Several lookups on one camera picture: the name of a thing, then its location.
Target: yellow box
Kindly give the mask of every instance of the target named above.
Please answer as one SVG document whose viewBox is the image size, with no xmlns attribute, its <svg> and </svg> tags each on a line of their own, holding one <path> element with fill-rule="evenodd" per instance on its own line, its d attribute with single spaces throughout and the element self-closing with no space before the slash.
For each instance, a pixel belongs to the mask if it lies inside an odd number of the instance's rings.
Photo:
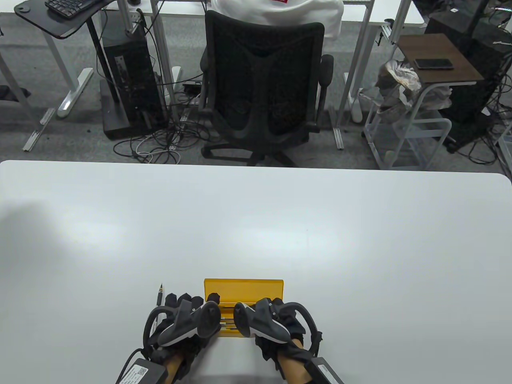
<svg viewBox="0 0 512 384">
<path fill-rule="evenodd" d="M 204 279 L 204 297 L 210 293 L 218 293 L 221 297 L 221 336 L 242 337 L 233 323 L 233 308 L 236 303 L 256 304 L 264 297 L 283 299 L 283 280 L 251 280 L 251 279 Z"/>
</svg>

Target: yellow case lid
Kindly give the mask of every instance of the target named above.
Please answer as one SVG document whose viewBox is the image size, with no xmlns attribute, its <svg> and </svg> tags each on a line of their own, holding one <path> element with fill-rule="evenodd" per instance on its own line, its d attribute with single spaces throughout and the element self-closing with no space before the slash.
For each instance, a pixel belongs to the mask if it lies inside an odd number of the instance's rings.
<svg viewBox="0 0 512 384">
<path fill-rule="evenodd" d="M 264 297 L 283 299 L 283 289 L 283 280 L 204 279 L 204 297 L 218 293 L 221 307 L 233 307 L 238 302 L 252 305 Z"/>
</svg>

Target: gray carpet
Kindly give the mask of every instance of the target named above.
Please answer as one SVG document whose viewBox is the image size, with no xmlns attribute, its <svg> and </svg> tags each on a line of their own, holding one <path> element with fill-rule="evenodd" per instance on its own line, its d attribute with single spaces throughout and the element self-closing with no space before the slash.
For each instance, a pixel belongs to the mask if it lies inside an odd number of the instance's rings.
<svg viewBox="0 0 512 384">
<path fill-rule="evenodd" d="M 183 78 L 200 73 L 199 60 L 205 47 L 204 21 L 191 18 L 164 17 L 164 27 L 172 65 L 183 67 Z M 58 107 L 67 93 L 66 84 L 39 30 L 14 14 L 1 14 L 0 26 L 5 33 L 0 38 L 0 50 L 21 87 L 32 92 L 29 101 L 42 116 L 48 107 Z M 339 103 L 343 91 L 342 73 L 348 71 L 355 48 L 359 24 L 345 23 L 342 37 L 325 47 L 335 59 L 333 83 L 328 91 L 327 105 Z M 421 33 L 420 29 L 406 33 Z M 82 28 L 63 44 L 77 69 L 95 67 L 94 48 L 87 29 Z M 149 41 L 154 52 L 153 42 Z M 378 67 L 389 56 L 389 46 L 374 47 L 364 79 L 364 87 L 376 80 Z M 27 118 L 16 103 L 0 101 L 0 161 L 7 159 L 133 162 L 112 151 L 113 142 L 102 132 L 98 75 L 94 75 L 84 93 L 66 119 L 54 118 L 30 153 L 22 147 L 32 133 Z M 0 75 L 0 84 L 6 83 Z M 375 169 L 376 163 L 366 142 L 360 136 L 361 127 L 349 124 L 344 132 L 345 150 L 337 151 L 332 131 L 311 135 L 310 142 L 287 154 L 302 167 Z M 181 152 L 184 164 L 224 164 L 233 162 L 205 160 L 200 145 Z M 487 148 L 478 145 L 474 155 L 491 157 Z M 276 165 L 272 161 L 264 165 Z M 483 166 L 471 163 L 460 155 L 441 150 L 431 170 L 501 173 L 499 164 Z"/>
</svg>

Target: chair base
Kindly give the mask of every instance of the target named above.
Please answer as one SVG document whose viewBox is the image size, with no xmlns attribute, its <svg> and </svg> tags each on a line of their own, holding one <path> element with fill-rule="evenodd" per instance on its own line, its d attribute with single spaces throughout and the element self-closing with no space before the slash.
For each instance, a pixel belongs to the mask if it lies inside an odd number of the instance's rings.
<svg viewBox="0 0 512 384">
<path fill-rule="evenodd" d="M 250 157 L 229 157 L 229 156 L 215 156 L 211 151 L 215 150 L 240 150 L 243 148 L 239 148 L 236 145 L 223 143 L 223 144 L 215 144 L 215 145 L 206 145 L 201 148 L 201 154 L 205 159 L 215 159 L 215 160 L 227 160 L 227 161 L 239 161 L 242 163 L 246 163 L 247 166 L 255 166 L 260 161 L 265 160 L 266 156 L 270 156 L 280 164 L 285 167 L 294 168 L 297 165 L 283 152 L 277 152 L 274 154 L 261 154 L 257 152 L 252 152 Z"/>
</svg>

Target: white cable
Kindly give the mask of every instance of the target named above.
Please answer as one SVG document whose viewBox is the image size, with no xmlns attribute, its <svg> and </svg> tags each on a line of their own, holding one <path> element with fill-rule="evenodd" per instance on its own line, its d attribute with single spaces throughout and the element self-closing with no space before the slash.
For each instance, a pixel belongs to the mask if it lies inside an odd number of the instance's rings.
<svg viewBox="0 0 512 384">
<path fill-rule="evenodd" d="M 153 137 L 158 137 L 158 136 L 163 136 L 164 132 L 161 132 L 160 134 L 158 135 L 148 135 L 146 137 L 144 137 L 144 139 L 142 139 L 138 144 L 137 146 L 135 147 L 135 153 L 139 156 L 144 156 L 144 157 L 148 157 L 150 156 L 150 159 L 149 161 L 147 162 L 148 164 L 151 164 L 151 162 L 153 161 L 153 158 L 154 158 L 154 155 L 159 155 L 159 154 L 162 154 L 162 153 L 174 153 L 176 155 L 178 155 L 178 161 L 176 162 L 176 165 L 178 165 L 181 161 L 181 155 L 176 152 L 175 150 L 172 149 L 173 145 L 170 145 L 168 149 L 166 150 L 161 150 L 161 151 L 156 151 L 156 152 L 143 152 L 143 151 L 139 151 L 139 147 L 147 140 L 153 138 Z"/>
</svg>

